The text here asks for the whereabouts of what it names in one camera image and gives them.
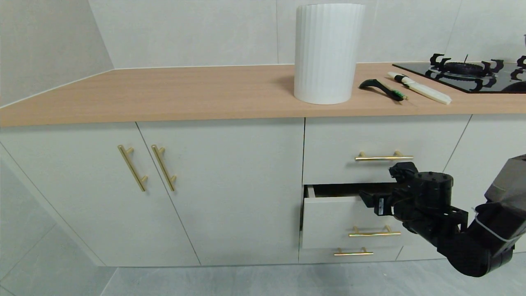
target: floor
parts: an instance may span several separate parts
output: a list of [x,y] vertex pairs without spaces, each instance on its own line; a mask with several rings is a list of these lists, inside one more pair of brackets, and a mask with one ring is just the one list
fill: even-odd
[[102,296],[521,295],[526,253],[482,278],[447,260],[210,268],[119,268]]

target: wall tile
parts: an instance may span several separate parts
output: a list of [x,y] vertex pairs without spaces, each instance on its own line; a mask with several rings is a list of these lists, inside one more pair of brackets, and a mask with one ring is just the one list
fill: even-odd
[[113,68],[87,0],[4,1],[2,102]]
[[515,62],[526,55],[526,1],[463,0],[446,50],[454,60],[501,58]]
[[461,0],[379,0],[364,62],[428,61],[446,50]]
[[194,65],[277,64],[275,0],[200,1]]
[[116,68],[277,63],[275,0],[90,0]]
[[365,4],[365,20],[358,61],[362,62],[367,56],[370,34],[375,18],[377,0],[277,0],[278,10],[278,54],[280,64],[293,64],[296,48],[296,8],[301,5],[324,3],[357,3]]
[[14,296],[14,295],[6,291],[4,288],[0,287],[0,296]]
[[0,284],[15,295],[93,296],[102,293],[114,272],[115,268],[94,266],[55,226]]
[[115,68],[191,66],[198,7],[178,0],[90,0]]
[[0,279],[55,225],[11,170],[0,162]]

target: green-handled brush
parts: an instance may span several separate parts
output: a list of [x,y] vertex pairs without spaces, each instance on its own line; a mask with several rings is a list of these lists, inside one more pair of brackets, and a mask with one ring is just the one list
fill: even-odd
[[367,79],[364,82],[362,82],[359,87],[366,88],[366,87],[371,87],[371,86],[377,87],[383,90],[383,92],[385,92],[391,99],[395,101],[400,102],[403,100],[408,100],[408,97],[404,95],[401,91],[396,90],[392,88],[391,86],[389,86],[388,84],[385,84],[377,79]]

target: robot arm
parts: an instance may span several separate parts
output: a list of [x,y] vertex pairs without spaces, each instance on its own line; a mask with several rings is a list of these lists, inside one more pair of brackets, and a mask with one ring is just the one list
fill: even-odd
[[511,260],[526,230],[526,155],[509,159],[486,192],[486,203],[468,213],[451,206],[453,177],[418,172],[412,162],[389,169],[400,184],[390,193],[360,197],[378,216],[392,215],[437,248],[459,272],[481,277]]

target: black stovetop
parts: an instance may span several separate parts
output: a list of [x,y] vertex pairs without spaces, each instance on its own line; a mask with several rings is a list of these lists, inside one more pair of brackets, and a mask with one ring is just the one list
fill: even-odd
[[[526,93],[524,57],[520,58],[516,63],[503,63],[502,61],[493,60],[497,64],[495,66],[495,63],[490,63],[493,71],[476,76],[441,71],[439,69],[444,68],[440,66],[448,65],[446,63],[448,59],[444,59],[445,61],[439,65],[436,62],[436,56],[441,55],[434,55],[431,58],[431,62],[397,63],[393,64],[393,66],[449,85],[466,93]],[[451,63],[450,65],[479,65],[480,68],[484,68],[484,63],[486,62],[468,62],[468,65],[466,63]]]

